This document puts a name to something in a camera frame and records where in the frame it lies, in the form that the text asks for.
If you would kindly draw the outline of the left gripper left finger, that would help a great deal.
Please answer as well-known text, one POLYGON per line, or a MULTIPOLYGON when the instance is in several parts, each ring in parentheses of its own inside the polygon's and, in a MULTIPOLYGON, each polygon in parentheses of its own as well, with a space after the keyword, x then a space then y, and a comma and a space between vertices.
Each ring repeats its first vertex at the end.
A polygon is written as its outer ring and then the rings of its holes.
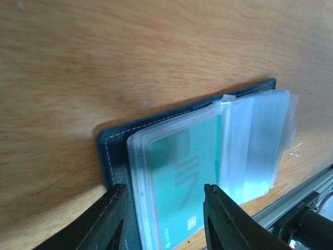
POLYGON ((68 226, 35 249, 125 249, 129 190, 116 184, 68 226))

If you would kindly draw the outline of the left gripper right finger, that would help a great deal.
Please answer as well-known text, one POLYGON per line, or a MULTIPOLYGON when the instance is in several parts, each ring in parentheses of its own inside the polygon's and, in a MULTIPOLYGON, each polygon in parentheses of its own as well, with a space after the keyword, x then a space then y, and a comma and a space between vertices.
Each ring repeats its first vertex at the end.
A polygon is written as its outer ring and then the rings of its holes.
POLYGON ((290 249, 238 206, 219 186, 204 185, 207 249, 290 249))

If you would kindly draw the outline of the teal VIP card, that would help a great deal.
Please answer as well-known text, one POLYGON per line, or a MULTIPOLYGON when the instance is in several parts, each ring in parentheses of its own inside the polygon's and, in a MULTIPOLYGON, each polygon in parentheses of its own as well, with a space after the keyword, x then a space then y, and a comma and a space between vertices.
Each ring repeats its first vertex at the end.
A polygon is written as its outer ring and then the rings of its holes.
POLYGON ((149 145, 162 249, 173 249, 203 228, 203 186, 217 182, 219 115, 149 145))

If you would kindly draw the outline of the dark blue card holder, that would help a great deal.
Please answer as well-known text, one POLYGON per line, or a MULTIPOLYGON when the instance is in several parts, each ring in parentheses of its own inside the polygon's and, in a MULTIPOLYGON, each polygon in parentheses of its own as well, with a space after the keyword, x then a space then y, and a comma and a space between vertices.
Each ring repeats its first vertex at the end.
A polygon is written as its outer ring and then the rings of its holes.
POLYGON ((151 142, 219 115, 215 185, 241 205, 273 188, 282 155, 296 133, 298 99, 277 89, 272 78, 101 130, 96 143, 106 186, 129 188, 125 248, 162 249, 148 156, 151 142))

